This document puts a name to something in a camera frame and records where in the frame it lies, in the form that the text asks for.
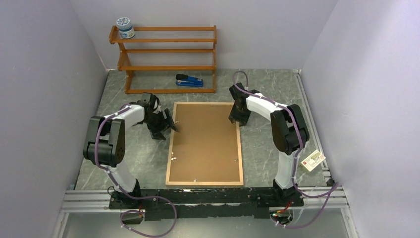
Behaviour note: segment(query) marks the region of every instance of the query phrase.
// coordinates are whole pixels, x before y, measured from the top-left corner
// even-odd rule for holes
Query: brown board
[[[166,185],[244,185],[239,124],[233,103],[175,102]]]

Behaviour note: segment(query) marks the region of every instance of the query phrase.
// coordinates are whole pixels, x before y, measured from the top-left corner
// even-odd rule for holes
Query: gray wall
[[[0,3],[0,237],[52,233],[105,69],[70,1]]]
[[[303,84],[360,237],[419,237],[420,4],[340,0]]]
[[[213,26],[219,68],[302,68],[337,0],[71,0],[107,68],[123,16],[138,26]]]

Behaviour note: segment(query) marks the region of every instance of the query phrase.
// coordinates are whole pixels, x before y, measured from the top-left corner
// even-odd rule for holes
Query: gray marble surface
[[[215,94],[158,94],[162,109],[173,111],[174,102],[233,102],[228,88],[232,86],[232,75],[236,70],[220,69],[217,71],[217,93]],[[283,104],[298,104],[310,127],[303,110],[304,101],[298,83],[291,70],[246,70],[250,79],[249,89],[257,89],[265,96]],[[175,75],[184,73],[202,78],[205,87],[211,87],[209,72],[139,72],[133,78],[131,88],[176,88]],[[121,105],[140,99],[139,94],[125,94],[125,72],[112,70],[109,73],[97,115],[104,116],[116,112]],[[239,80],[245,83],[244,76]],[[241,129],[242,160],[244,186],[272,186],[277,173],[278,150],[272,141],[271,125],[262,116],[252,113],[248,124]],[[302,153],[301,160],[316,149],[314,135],[310,130],[310,140]],[[170,132],[164,133],[167,140],[152,140],[145,125],[134,126],[126,131],[126,151],[124,161],[130,172],[140,182],[141,188],[166,188],[166,165],[169,151]],[[298,169],[299,186],[325,186],[320,166],[308,172]],[[91,161],[83,160],[76,190],[102,190],[112,186],[108,176]]]

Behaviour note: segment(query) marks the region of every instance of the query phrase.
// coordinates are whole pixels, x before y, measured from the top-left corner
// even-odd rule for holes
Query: wooden shelf
[[[136,33],[134,38],[122,39],[119,36],[118,28],[113,26],[109,34],[109,42],[111,44],[118,43],[120,49],[120,56],[118,60],[118,70],[125,70],[127,73],[127,81],[125,84],[125,93],[215,93],[216,92],[216,43],[217,43],[217,29],[213,27],[134,27]],[[144,31],[211,31],[213,37],[211,38],[141,38]],[[124,43],[168,43],[168,42],[183,42],[183,43],[213,43],[212,48],[205,49],[126,49]],[[211,65],[132,65],[128,57],[128,53],[212,53]],[[213,72],[213,88],[178,88],[178,89],[131,89],[131,81],[134,71],[160,71],[160,70],[211,70]]]

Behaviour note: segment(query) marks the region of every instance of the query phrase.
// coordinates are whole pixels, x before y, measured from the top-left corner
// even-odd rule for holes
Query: purple cable
[[[284,107],[284,106],[282,106],[282,105],[280,105],[279,103],[277,103],[277,102],[275,102],[273,99],[271,99],[271,98],[268,98],[268,97],[260,97],[260,96],[258,96],[258,95],[255,95],[255,94],[253,94],[253,93],[250,93],[250,92],[248,92],[248,91],[245,91],[245,90],[243,90],[243,89],[241,89],[241,88],[239,88],[238,87],[238,85],[236,85],[236,80],[235,80],[235,75],[237,74],[237,73],[243,73],[244,75],[245,75],[245,77],[246,77],[246,79],[247,79],[247,86],[248,86],[248,76],[247,76],[247,74],[244,72],[244,71],[242,71],[242,70],[238,70],[238,71],[236,71],[235,73],[233,73],[233,76],[232,76],[232,80],[233,80],[233,84],[235,85],[235,87],[239,90],[239,91],[241,91],[242,93],[245,93],[245,94],[247,94],[247,95],[249,95],[249,96],[252,96],[252,97],[256,97],[256,98],[261,98],[261,99],[264,99],[264,100],[266,100],[266,101],[269,101],[270,103],[272,103],[272,104],[274,104],[276,107],[278,107],[278,108],[281,108],[281,109],[283,109],[283,110],[285,110],[288,114],[289,114],[289,116],[290,116],[290,118],[292,119],[292,123],[293,123],[293,127],[295,128],[295,131],[296,131],[296,135],[297,135],[297,137],[298,137],[298,141],[299,141],[299,149],[298,149],[298,151],[295,153],[295,155],[293,156],[293,169],[292,169],[292,183],[293,183],[293,186],[294,186],[294,188],[300,193],[300,194],[302,194],[303,196],[305,196],[305,197],[309,197],[309,198],[319,198],[319,197],[323,197],[323,196],[326,196],[327,195],[327,199],[325,200],[325,202],[324,202],[324,205],[321,207],[321,209],[320,209],[320,211],[317,213],[317,215],[315,216],[315,218],[312,220],[312,221],[310,221],[309,223],[307,223],[307,224],[305,224],[305,225],[302,225],[302,226],[296,226],[296,227],[287,227],[287,228],[290,228],[290,229],[298,229],[298,228],[303,228],[303,227],[307,227],[307,226],[309,226],[310,224],[312,224],[314,221],[315,221],[315,219],[316,218],[318,218],[319,217],[319,215],[322,213],[322,211],[324,210],[324,208],[325,208],[325,206],[326,206],[326,204],[327,204],[327,201],[328,201],[328,199],[329,199],[329,196],[331,195],[331,193],[339,186],[339,184],[338,183],[335,183],[334,185],[333,185],[333,187],[331,188],[331,190],[330,191],[328,191],[328,192],[326,192],[326,193],[323,193],[323,194],[320,194],[320,195],[315,195],[315,196],[311,196],[311,195],[307,195],[307,194],[305,194],[305,193],[303,193],[303,191],[302,190],[300,190],[300,189],[298,189],[298,187],[297,187],[297,185],[296,185],[296,183],[295,183],[295,176],[296,176],[296,172],[297,172],[297,164],[298,164],[298,155],[299,155],[299,153],[303,150],[303,141],[302,141],[302,138],[301,138],[301,134],[300,134],[300,132],[299,132],[299,128],[298,128],[298,125],[297,125],[297,123],[296,123],[296,120],[295,120],[295,117],[293,116],[293,113],[287,108],[287,107]]]
[[[108,120],[110,120],[110,119],[114,118],[114,117],[115,117],[115,116],[117,116],[117,115],[120,115],[120,114],[122,114],[122,113],[124,113],[124,112],[128,111],[129,109],[130,109],[130,104],[124,104],[124,105],[120,108],[120,110],[119,110],[118,112],[116,112],[116,113],[114,113],[114,114],[109,115],[108,117],[106,117],[106,118],[104,119],[104,121],[102,121],[102,123],[99,125],[99,128],[98,128],[98,133],[96,134],[96,140],[95,140],[95,152],[94,152],[94,155],[95,155],[95,165],[96,165],[96,166],[98,166],[100,169],[105,170],[105,171],[106,171],[106,173],[107,173],[107,174],[108,174],[108,176],[109,176],[109,179],[111,179],[111,181],[112,181],[112,182],[113,182],[116,186],[118,186],[118,187],[119,187],[119,189],[120,189],[120,190],[121,190],[121,191],[122,191],[122,192],[123,192],[123,193],[124,193],[127,197],[129,197],[129,198],[131,198],[131,199],[135,199],[135,200],[154,199],[154,198],[155,198],[155,199],[162,199],[162,200],[164,200],[164,201],[168,202],[168,203],[172,206],[173,211],[174,211],[174,213],[175,213],[175,219],[174,219],[174,221],[173,221],[173,224],[172,224],[171,228],[169,228],[169,230],[168,230],[167,232],[165,232],[165,233],[163,233],[163,234],[161,234],[161,235],[157,235],[157,236],[152,236],[152,235],[148,235],[148,234],[145,234],[145,233],[141,233],[140,231],[137,231],[137,230],[135,230],[135,229],[132,229],[132,228],[128,227],[127,225],[125,225],[125,224],[123,223],[122,218],[124,217],[124,215],[125,215],[125,214],[127,214],[127,213],[138,213],[138,214],[143,214],[142,212],[137,211],[137,210],[129,210],[129,211],[124,212],[124,213],[123,213],[123,214],[121,214],[121,216],[120,216],[121,227],[124,227],[124,228],[128,229],[129,231],[132,231],[132,232],[137,233],[137,234],[139,234],[139,235],[142,235],[142,236],[144,236],[144,237],[150,237],[150,238],[163,237],[163,236],[167,235],[169,232],[171,232],[171,231],[172,231],[172,229],[175,227],[176,218],[177,218],[177,212],[176,212],[175,205],[174,205],[171,201],[169,201],[168,199],[166,199],[166,198],[164,198],[164,197],[161,197],[161,196],[148,196],[148,197],[133,197],[133,196],[131,196],[130,194],[128,194],[128,192],[127,192],[126,190],[124,190],[121,186],[119,186],[119,184],[118,184],[118,182],[115,180],[114,176],[112,176],[112,174],[109,172],[109,169],[108,169],[107,167],[101,166],[101,165],[99,164],[99,158],[98,158],[98,145],[99,145],[99,137],[100,137],[100,135],[101,135],[102,128],[104,127],[105,123],[106,123]]]

